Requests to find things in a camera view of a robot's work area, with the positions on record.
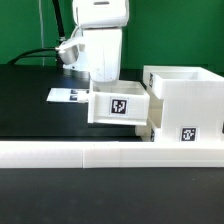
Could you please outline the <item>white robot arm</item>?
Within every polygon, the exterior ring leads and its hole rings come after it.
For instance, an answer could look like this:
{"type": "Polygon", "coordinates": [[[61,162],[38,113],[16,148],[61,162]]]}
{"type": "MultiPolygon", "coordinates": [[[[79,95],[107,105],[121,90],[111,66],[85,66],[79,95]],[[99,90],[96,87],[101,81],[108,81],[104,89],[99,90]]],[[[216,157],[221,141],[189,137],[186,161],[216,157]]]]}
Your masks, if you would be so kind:
{"type": "Polygon", "coordinates": [[[88,71],[95,83],[116,82],[129,0],[73,0],[72,9],[76,27],[56,48],[63,63],[88,71]]]}

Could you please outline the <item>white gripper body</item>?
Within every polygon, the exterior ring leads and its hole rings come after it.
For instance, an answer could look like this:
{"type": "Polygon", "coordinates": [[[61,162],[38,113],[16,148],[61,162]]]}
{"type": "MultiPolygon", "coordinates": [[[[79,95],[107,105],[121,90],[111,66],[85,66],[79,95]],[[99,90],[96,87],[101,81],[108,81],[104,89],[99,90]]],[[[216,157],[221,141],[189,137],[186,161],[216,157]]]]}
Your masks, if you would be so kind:
{"type": "Polygon", "coordinates": [[[75,63],[79,62],[83,70],[89,72],[93,82],[115,83],[119,79],[121,28],[86,29],[62,43],[78,47],[79,56],[75,63]]]}

